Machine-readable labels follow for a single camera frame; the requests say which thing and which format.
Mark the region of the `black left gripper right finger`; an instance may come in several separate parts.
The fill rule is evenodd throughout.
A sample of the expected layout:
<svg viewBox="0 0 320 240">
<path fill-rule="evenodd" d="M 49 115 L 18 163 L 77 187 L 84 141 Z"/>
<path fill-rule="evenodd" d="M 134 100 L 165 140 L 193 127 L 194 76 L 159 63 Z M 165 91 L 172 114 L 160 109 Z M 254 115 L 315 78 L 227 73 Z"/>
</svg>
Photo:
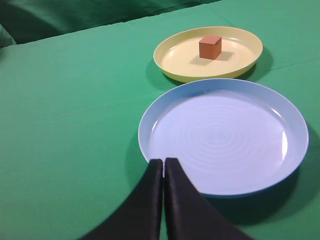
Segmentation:
<svg viewBox="0 0 320 240">
<path fill-rule="evenodd" d="M 169 240 L 251 240 L 194 187 L 177 158 L 164 162 L 164 212 Z"/>
</svg>

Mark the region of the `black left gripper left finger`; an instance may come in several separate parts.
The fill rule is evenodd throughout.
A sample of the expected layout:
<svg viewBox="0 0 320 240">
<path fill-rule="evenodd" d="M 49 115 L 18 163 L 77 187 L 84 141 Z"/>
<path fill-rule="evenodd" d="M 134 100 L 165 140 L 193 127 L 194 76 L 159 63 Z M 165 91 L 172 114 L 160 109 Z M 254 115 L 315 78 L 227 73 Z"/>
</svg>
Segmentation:
<svg viewBox="0 0 320 240">
<path fill-rule="evenodd" d="M 82 240 L 158 240 L 163 207 L 163 161 L 152 159 L 133 191 Z"/>
</svg>

